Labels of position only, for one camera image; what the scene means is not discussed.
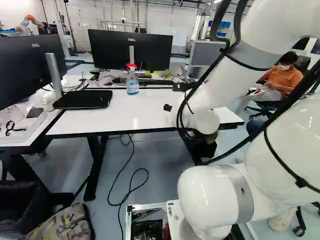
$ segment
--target plastic bottle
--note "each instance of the plastic bottle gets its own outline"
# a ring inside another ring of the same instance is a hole
[[[129,75],[126,80],[126,93],[128,95],[136,95],[139,93],[139,81],[135,77],[135,69],[137,66],[131,63],[128,63],[126,66],[129,68]]]

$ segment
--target backpack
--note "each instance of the backpack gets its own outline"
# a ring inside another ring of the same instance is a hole
[[[87,215],[86,206],[77,203],[58,211],[22,240],[93,240]]]

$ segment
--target floor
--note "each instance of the floor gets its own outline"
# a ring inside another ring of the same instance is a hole
[[[228,106],[232,111],[237,109],[237,102]],[[239,113],[239,116],[248,121],[250,110]],[[220,131],[217,139],[216,155],[220,155],[239,143],[247,136],[246,126],[233,130]],[[194,165],[184,143],[176,132],[159,132],[135,134],[133,137],[134,155],[127,168],[120,175],[110,200],[119,202],[128,192],[129,182],[133,172],[139,168],[149,171],[146,184],[133,192],[125,202],[128,204],[161,203],[177,199],[177,181],[180,174]],[[122,137],[128,142],[128,136]],[[221,160],[219,164],[235,163],[235,157],[243,157],[248,145],[233,155]],[[119,138],[111,139],[106,147],[101,174],[98,182],[96,200],[87,202],[91,221],[96,233],[96,239],[120,239],[121,230],[117,221],[117,207],[107,203],[107,196],[111,184],[117,173],[131,155],[133,146],[123,146]],[[40,158],[37,155],[25,156],[29,164],[37,172],[43,182],[52,192],[75,192],[90,172],[92,157],[86,138],[56,139],[47,149],[48,156]],[[146,178],[145,173],[139,173],[133,185],[139,185]],[[75,202],[82,202],[83,191]],[[317,226],[320,217],[317,209],[312,205],[303,207],[302,213],[308,230],[303,239],[318,239]],[[122,226],[125,226],[125,207],[120,211]],[[273,232],[266,221],[251,223],[254,229],[255,240],[298,240],[291,228],[284,232]]]

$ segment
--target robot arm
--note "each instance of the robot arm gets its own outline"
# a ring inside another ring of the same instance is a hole
[[[204,134],[216,131],[219,118],[209,109],[239,98],[265,73],[254,69],[270,68],[303,36],[320,37],[319,10],[318,0],[255,0],[242,23],[242,41],[230,53],[252,69],[224,57],[188,101],[194,114],[184,108],[185,126]],[[304,100],[267,128],[285,164],[318,189],[319,104],[320,95]],[[172,116],[176,123],[177,112]],[[186,221],[202,240],[223,239],[235,223],[271,218],[320,200],[317,192],[296,185],[268,149],[263,133],[250,144],[244,164],[187,169],[178,181],[178,196]]]
[[[184,108],[184,125],[203,134],[216,131],[220,123],[210,109],[226,106],[246,93],[266,72],[254,69],[271,68],[303,36],[319,36],[320,16],[315,11],[319,7],[316,0],[308,4],[303,0],[256,0],[243,20],[241,42],[229,54],[253,69],[224,57],[188,101],[194,114]],[[174,125],[180,102],[171,111]]]
[[[31,21],[34,25],[38,25],[38,28],[45,27],[45,25],[42,22],[36,20],[36,18],[31,14],[28,14],[24,17],[24,20],[19,24],[19,26],[16,27],[17,31],[22,32],[21,34],[22,36],[29,35],[29,32],[28,32],[29,21]]]

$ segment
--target dell monitor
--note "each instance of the dell monitor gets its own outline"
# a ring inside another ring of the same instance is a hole
[[[52,82],[45,53],[54,53],[62,79],[67,66],[59,35],[0,37],[0,110]]]
[[[123,70],[130,63],[129,46],[134,46],[138,70],[162,71],[169,68],[173,36],[89,29],[94,66]]]

